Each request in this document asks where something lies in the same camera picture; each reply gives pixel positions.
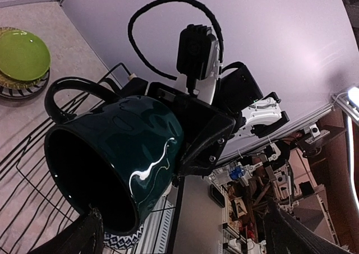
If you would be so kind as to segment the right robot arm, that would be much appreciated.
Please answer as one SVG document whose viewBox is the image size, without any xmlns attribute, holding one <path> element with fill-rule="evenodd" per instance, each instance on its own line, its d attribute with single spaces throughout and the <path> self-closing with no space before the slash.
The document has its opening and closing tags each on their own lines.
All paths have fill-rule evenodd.
<svg viewBox="0 0 359 254">
<path fill-rule="evenodd" d="M 157 71 L 135 42 L 135 21 L 150 9 L 171 2 L 190 4 L 202 11 L 211 24 L 190 24 L 181 31 L 176 63 L 179 76 L 159 72 L 176 85 L 152 82 L 147 94 L 165 104 L 184 131 L 176 174 L 207 176 L 215 169 L 230 139 L 268 136 L 285 125 L 289 117 L 280 109 L 276 93 L 262 94 L 244 63 L 223 64 L 220 24 L 211 10 L 197 0 L 155 0 L 132 15 L 127 27 L 128 40 L 146 67 Z"/>
</svg>

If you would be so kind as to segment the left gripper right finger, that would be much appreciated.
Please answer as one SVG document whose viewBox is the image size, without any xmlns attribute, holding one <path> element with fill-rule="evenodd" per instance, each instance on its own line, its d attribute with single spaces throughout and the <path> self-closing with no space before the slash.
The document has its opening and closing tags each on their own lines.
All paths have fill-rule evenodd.
<svg viewBox="0 0 359 254">
<path fill-rule="evenodd" d="M 267 253 L 351 253 L 315 234 L 267 198 L 263 218 Z"/>
</svg>

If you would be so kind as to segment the blue white patterned bowl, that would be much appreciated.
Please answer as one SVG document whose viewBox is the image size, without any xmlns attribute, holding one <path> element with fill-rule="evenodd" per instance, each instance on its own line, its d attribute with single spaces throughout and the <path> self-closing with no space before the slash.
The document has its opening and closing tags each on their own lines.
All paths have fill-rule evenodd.
<svg viewBox="0 0 359 254">
<path fill-rule="evenodd" d="M 127 250 L 139 243 L 143 231 L 144 231 L 144 225 L 141 224 L 139 226 L 139 229 L 135 233 L 130 235 L 119 236 L 119 235 L 104 233 L 104 241 L 103 241 L 104 246 L 111 248 L 113 250 Z"/>
</svg>

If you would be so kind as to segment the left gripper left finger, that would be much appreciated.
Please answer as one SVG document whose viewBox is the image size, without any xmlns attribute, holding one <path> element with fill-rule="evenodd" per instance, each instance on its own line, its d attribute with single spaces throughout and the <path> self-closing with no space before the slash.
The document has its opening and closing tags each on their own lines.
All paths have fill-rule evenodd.
<svg viewBox="0 0 359 254">
<path fill-rule="evenodd" d="M 71 225 L 36 249 L 36 253 L 102 253 L 104 248 L 103 218 L 97 208 L 80 215 Z"/>
</svg>

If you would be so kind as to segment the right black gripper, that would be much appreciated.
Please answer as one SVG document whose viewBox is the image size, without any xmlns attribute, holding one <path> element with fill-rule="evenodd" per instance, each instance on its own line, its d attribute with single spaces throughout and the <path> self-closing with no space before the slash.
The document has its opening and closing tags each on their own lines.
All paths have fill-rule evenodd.
<svg viewBox="0 0 359 254">
<path fill-rule="evenodd" d="M 161 82 L 133 78 L 120 96 L 145 95 L 167 106 L 178 119 L 184 140 L 177 155 L 176 173 L 184 176 L 208 176 L 214 169 L 236 120 L 198 98 Z"/>
</svg>

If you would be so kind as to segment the dark teal mug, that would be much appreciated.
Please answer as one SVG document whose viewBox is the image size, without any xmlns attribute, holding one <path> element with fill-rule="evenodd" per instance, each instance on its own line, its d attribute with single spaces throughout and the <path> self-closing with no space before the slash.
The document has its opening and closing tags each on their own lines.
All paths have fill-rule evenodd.
<svg viewBox="0 0 359 254">
<path fill-rule="evenodd" d="M 103 104 L 77 115 L 54 101 L 74 89 Z M 45 110 L 54 121 L 44 153 L 58 189 L 80 214 L 97 208 L 106 232 L 136 232 L 170 185 L 183 130 L 174 113 L 148 96 L 122 97 L 80 77 L 50 85 Z"/>
</svg>

